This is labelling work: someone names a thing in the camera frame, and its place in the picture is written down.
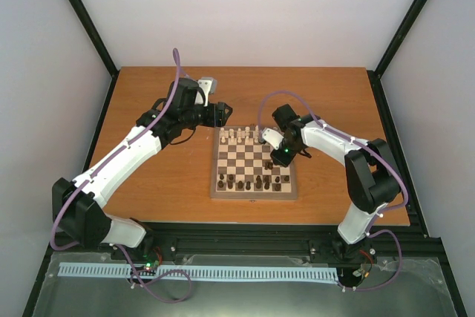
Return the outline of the wooden chess board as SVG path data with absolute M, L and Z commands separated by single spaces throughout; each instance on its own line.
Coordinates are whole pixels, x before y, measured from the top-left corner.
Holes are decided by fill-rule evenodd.
M 210 196 L 229 200 L 296 200 L 294 166 L 274 164 L 273 147 L 259 141 L 259 127 L 214 130 Z

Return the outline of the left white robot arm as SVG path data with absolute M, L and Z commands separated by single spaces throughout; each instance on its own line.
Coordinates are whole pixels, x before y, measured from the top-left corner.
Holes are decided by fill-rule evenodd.
M 232 108 L 209 100 L 216 86 L 212 77 L 172 82 L 167 97 L 144 112 L 119 145 L 95 166 L 72 180 L 58 179 L 52 188 L 53 228 L 71 237 L 73 246 L 122 245 L 138 259 L 149 258 L 154 240 L 145 227 L 132 218 L 108 215 L 104 208 L 146 160 L 177 144 L 183 131 L 226 124 Z

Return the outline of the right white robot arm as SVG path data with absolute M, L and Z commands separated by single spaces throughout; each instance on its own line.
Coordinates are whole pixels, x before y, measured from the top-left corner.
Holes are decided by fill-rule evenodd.
M 314 148 L 344 166 L 351 204 L 337 232 L 345 244 L 365 239 L 398 194 L 407 202 L 407 189 L 384 140 L 351 137 L 319 117 L 298 116 L 290 105 L 277 108 L 272 118 L 279 129 L 266 128 L 261 136 L 272 147 L 275 165 L 287 167 L 296 155 L 308 157 L 307 149 Z

